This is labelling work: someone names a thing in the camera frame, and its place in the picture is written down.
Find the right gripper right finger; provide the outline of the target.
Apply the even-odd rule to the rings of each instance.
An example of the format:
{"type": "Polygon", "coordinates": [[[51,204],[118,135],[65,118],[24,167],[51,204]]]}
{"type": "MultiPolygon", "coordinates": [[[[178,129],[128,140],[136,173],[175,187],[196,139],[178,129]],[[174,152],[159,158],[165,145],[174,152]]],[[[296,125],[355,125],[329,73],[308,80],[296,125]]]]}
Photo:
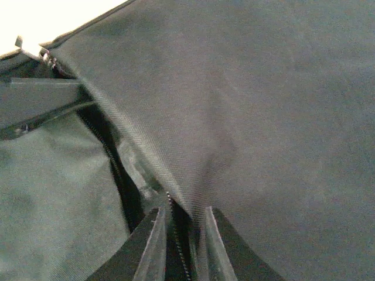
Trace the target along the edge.
{"type": "Polygon", "coordinates": [[[210,280],[284,279],[250,249],[219,209],[207,207],[205,223],[210,280]]]}

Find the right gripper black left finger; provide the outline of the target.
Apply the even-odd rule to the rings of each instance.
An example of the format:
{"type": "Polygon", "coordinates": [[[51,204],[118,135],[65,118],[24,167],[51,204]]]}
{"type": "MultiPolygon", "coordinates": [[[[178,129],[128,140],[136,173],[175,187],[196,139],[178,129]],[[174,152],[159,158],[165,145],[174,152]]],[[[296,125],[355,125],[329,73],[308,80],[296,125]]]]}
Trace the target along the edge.
{"type": "Polygon", "coordinates": [[[87,280],[164,280],[166,242],[166,210],[154,208],[123,246],[87,280]]]}

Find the black backpack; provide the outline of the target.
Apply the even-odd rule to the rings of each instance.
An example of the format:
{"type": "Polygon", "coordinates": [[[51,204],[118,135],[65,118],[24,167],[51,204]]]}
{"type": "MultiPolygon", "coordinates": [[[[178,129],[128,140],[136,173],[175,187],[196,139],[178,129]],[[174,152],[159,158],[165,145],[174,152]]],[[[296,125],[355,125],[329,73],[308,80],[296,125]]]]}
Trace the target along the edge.
{"type": "Polygon", "coordinates": [[[127,1],[1,59],[1,279],[87,280],[219,209],[283,280],[374,279],[374,2],[127,1]]]}

